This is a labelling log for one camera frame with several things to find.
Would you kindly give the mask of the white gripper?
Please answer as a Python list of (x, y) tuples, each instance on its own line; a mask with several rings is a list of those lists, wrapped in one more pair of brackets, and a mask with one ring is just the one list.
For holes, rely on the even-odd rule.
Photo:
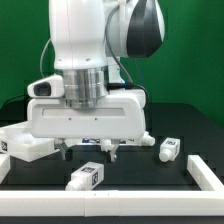
[[(67, 107), (63, 98), (33, 99), (28, 104), (30, 133), (40, 138), (138, 139), (146, 130), (143, 90), (116, 90), (101, 98), (95, 108)], [(64, 139), (55, 139), (63, 160), (69, 159)], [(111, 162), (116, 161), (118, 140), (108, 146)]]

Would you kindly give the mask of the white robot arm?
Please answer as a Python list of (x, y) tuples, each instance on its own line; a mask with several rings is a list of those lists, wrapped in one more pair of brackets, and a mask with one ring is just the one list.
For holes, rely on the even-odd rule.
[(55, 74), (28, 86), (30, 132), (53, 138), (98, 139), (116, 157), (122, 140), (154, 145), (146, 131), (146, 90), (120, 75), (121, 57), (146, 58), (165, 27), (158, 0), (49, 0)]

